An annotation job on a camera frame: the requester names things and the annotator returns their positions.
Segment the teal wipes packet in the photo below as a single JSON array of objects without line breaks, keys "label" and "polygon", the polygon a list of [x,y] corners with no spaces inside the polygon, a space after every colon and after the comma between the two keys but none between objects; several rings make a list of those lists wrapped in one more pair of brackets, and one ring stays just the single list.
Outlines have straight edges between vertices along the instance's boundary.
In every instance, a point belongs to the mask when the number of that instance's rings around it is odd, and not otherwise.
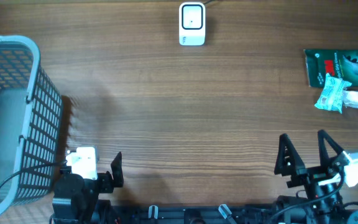
[{"label": "teal wipes packet", "polygon": [[342,114],[343,91],[352,86],[351,82],[326,74],[324,88],[314,104],[319,110],[337,111]]}]

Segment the green 3M gloves packet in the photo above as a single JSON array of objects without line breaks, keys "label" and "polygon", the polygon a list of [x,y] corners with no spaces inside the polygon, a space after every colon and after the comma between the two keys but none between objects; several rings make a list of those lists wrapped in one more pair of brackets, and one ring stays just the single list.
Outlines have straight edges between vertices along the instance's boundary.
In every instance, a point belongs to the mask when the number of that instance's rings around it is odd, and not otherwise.
[{"label": "green 3M gloves packet", "polygon": [[358,87],[358,50],[305,49],[304,54],[311,87],[322,88],[326,75]]}]

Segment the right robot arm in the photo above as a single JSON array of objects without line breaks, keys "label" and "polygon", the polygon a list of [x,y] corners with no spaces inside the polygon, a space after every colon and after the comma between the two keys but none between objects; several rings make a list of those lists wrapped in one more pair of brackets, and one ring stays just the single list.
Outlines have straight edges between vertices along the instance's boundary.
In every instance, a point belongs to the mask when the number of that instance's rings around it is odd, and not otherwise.
[{"label": "right robot arm", "polygon": [[306,223],[358,223],[358,202],[344,203],[340,190],[358,184],[358,151],[346,152],[325,130],[318,131],[319,166],[307,168],[287,134],[279,137],[274,174],[287,187],[304,187],[306,198],[275,206],[267,223],[291,223],[302,211]]}]

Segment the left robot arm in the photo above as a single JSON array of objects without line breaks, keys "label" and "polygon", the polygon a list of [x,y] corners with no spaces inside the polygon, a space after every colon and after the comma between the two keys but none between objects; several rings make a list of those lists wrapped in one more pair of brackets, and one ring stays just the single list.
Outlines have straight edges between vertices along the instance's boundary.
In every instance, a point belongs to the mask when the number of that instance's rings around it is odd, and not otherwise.
[{"label": "left robot arm", "polygon": [[52,200],[53,214],[50,223],[110,223],[120,224],[122,219],[114,211],[109,200],[100,200],[99,194],[111,194],[124,185],[122,153],[111,163],[111,171],[97,173],[96,179],[85,179],[63,169],[63,175],[55,185]]}]

